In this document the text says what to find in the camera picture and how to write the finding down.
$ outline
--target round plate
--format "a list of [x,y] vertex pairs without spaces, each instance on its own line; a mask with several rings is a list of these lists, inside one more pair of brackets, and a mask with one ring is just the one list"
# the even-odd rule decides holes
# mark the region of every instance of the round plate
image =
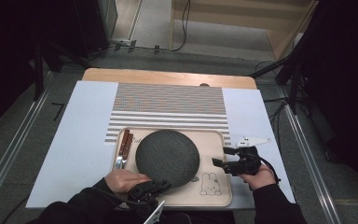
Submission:
[[188,183],[200,167],[196,145],[184,134],[160,130],[149,134],[139,144],[135,155],[141,174],[152,180],[168,180],[172,188]]

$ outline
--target brown utensil handle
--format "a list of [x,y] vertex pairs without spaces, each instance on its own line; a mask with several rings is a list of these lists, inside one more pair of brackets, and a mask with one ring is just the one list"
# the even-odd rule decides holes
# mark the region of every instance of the brown utensil handle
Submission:
[[130,147],[131,147],[131,143],[132,143],[132,138],[133,138],[133,134],[129,133],[129,136],[127,138],[126,146],[124,146],[123,160],[126,160],[127,157],[129,156]]
[[124,130],[124,135],[123,135],[123,138],[121,139],[121,145],[120,145],[120,150],[118,151],[118,155],[123,155],[124,147],[126,146],[127,139],[129,138],[129,133],[130,133],[130,130],[128,130],[128,129]]

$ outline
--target printed illustration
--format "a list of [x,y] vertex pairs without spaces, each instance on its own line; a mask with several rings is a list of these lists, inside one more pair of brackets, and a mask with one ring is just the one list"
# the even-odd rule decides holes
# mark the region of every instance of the printed illustration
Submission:
[[204,173],[202,175],[200,195],[222,195],[220,184],[215,173]]

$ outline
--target hand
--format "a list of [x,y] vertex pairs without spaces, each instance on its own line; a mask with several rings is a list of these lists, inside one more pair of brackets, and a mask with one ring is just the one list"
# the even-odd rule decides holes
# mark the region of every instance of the hand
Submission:
[[276,184],[275,177],[272,171],[264,164],[258,168],[258,173],[256,175],[238,175],[246,183],[249,184],[252,190],[256,190],[267,185]]
[[151,180],[147,175],[135,174],[122,169],[113,170],[104,179],[114,193],[129,192],[135,185]]

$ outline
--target sleeve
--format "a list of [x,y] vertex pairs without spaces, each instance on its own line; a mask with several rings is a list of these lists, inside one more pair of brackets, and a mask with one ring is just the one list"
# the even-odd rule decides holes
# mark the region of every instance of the sleeve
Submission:
[[254,191],[255,223],[307,223],[296,203],[290,203],[277,184]]
[[39,218],[31,223],[104,223],[104,218],[121,204],[120,200],[109,194],[114,193],[103,178],[93,188],[83,189],[68,203],[50,204]]

